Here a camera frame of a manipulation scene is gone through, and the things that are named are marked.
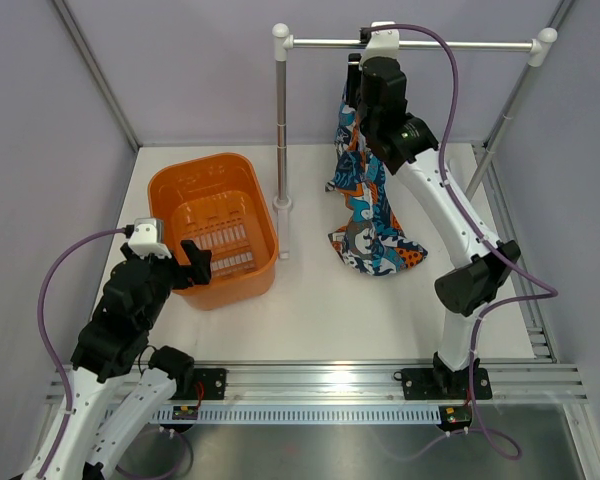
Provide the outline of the colourful patterned shorts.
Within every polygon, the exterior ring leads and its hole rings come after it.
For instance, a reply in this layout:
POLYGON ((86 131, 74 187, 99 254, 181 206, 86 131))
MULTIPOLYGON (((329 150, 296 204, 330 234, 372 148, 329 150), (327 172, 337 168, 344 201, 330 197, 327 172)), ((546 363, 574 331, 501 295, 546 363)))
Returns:
POLYGON ((394 215, 386 192, 385 167, 366 146, 347 93, 344 88, 334 138, 337 160, 325 190, 341 194, 351 216, 328 238, 341 261, 362 274, 382 277, 400 273, 421 264, 428 251, 408 238, 394 215))

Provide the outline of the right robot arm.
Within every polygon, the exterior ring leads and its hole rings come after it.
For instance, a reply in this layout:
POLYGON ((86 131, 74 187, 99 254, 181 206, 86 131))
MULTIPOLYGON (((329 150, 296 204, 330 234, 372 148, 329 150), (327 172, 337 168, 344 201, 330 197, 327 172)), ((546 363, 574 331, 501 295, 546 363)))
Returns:
POLYGON ((434 282, 445 309, 442 341, 431 368, 418 377, 427 392, 459 399, 477 387, 483 371, 476 353, 477 318, 494 305, 520 248, 482 225, 448 172, 442 146, 427 124, 408 112, 406 87, 396 59, 349 56, 346 102, 357 114, 365 144, 416 198, 453 265, 434 282))

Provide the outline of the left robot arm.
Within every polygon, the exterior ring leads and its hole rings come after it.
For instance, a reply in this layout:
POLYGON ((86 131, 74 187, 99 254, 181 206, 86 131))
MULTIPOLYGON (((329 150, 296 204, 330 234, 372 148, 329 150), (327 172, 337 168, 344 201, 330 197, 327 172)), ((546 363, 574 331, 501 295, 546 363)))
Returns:
POLYGON ((125 259, 112 270, 91 320, 78 336, 71 371, 58 371, 64 401, 21 478, 106 479, 166 400, 203 393, 194 359, 165 346, 154 351, 139 382, 114 414, 104 416, 147 348, 150 330, 170 294, 211 280, 211 252, 191 240, 181 246, 189 261, 186 265, 172 254, 159 256, 158 244, 145 257, 123 245, 125 259))

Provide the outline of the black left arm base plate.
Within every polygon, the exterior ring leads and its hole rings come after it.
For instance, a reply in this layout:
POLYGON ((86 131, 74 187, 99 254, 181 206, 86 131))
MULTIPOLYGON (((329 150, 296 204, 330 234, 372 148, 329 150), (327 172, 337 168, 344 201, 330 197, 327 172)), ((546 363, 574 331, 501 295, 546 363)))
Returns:
POLYGON ((172 399, 197 401, 201 395, 203 401, 224 400, 226 381, 227 370, 224 368, 196 367, 177 378, 172 399))

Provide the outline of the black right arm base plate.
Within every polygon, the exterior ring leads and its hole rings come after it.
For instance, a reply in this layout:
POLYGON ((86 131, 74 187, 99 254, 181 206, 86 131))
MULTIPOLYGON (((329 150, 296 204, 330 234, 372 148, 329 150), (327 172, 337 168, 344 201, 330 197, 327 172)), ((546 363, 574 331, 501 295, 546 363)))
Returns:
POLYGON ((400 383, 405 400, 470 400, 469 369, 403 368, 392 375, 400 383))

